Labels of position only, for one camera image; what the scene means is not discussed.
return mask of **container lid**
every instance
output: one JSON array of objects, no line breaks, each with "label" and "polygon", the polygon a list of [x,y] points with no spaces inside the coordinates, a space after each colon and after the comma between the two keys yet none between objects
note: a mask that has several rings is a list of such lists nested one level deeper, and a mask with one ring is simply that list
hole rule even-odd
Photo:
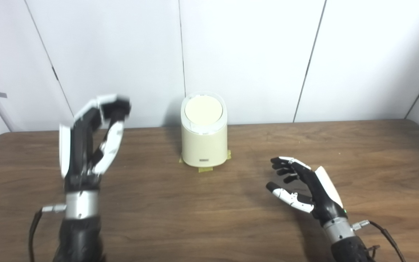
[{"label": "container lid", "polygon": [[195,96],[185,106],[185,116],[200,126],[214,124],[222,114],[223,106],[212,96]]},{"label": "container lid", "polygon": [[181,120],[182,125],[191,132],[212,134],[227,123],[226,105],[217,94],[193,93],[182,102]]}]

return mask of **black forearm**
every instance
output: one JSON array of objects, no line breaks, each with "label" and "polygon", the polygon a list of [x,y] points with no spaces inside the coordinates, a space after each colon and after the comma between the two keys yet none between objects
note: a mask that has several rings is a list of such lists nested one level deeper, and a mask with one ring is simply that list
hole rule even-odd
[{"label": "black forearm", "polygon": [[60,245],[53,262],[103,261],[100,239],[100,217],[64,219],[60,232]]},{"label": "black forearm", "polygon": [[367,262],[368,252],[362,240],[348,237],[331,245],[331,252],[336,262]]}]

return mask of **fingertip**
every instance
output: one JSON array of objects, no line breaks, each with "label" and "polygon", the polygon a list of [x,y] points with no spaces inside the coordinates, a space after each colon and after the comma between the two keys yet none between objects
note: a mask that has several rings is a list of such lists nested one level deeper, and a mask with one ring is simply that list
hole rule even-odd
[{"label": "fingertip", "polygon": [[266,188],[272,193],[274,190],[281,188],[280,186],[278,186],[276,183],[274,182],[268,182],[268,184],[266,184]]}]

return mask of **black cable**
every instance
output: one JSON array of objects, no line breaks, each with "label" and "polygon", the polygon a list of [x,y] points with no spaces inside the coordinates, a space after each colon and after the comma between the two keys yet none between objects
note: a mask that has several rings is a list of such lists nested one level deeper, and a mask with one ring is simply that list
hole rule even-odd
[{"label": "black cable", "polygon": [[375,226],[377,229],[379,229],[381,231],[381,233],[386,237],[386,239],[389,241],[391,246],[394,247],[395,251],[397,252],[397,255],[399,255],[399,258],[400,258],[401,262],[406,262],[405,258],[404,258],[404,255],[400,251],[399,247],[397,246],[397,243],[391,237],[391,234],[389,234],[387,229],[383,229],[383,227],[381,227],[380,225],[378,225],[377,223],[375,223],[373,221],[370,221],[370,224]]},{"label": "black cable", "polygon": [[33,216],[32,225],[28,231],[28,255],[30,256],[30,262],[35,262],[35,256],[33,255],[33,237],[35,236],[35,230],[38,226],[38,222],[40,222],[42,214],[43,212],[41,209],[35,213],[35,216]]}]

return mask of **robotic hand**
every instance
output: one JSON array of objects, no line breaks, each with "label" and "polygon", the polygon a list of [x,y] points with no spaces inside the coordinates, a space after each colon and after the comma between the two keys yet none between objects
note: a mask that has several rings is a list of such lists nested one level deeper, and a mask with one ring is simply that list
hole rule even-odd
[{"label": "robotic hand", "polygon": [[[128,98],[99,96],[75,115],[72,128],[60,126],[59,153],[65,204],[43,207],[35,214],[29,236],[30,261],[34,260],[33,235],[41,214],[62,211],[65,211],[65,217],[53,262],[105,261],[98,213],[100,181],[117,154],[130,107]],[[93,152],[93,133],[107,120],[108,132]]]},{"label": "robotic hand", "polygon": [[276,172],[279,176],[288,174],[284,179],[286,184],[300,179],[308,186],[311,197],[283,189],[273,182],[266,184],[266,188],[276,197],[295,209],[311,213],[313,218],[319,220],[321,227],[331,242],[331,252],[337,262],[374,262],[374,255],[379,246],[367,249],[354,232],[368,224],[372,224],[381,230],[396,249],[401,260],[404,261],[397,244],[390,237],[387,230],[368,220],[352,226],[349,224],[347,213],[344,210],[339,194],[322,166],[316,169],[316,171],[312,171],[309,166],[299,160],[285,156],[273,158],[271,163],[273,163],[272,167],[277,170]]}]

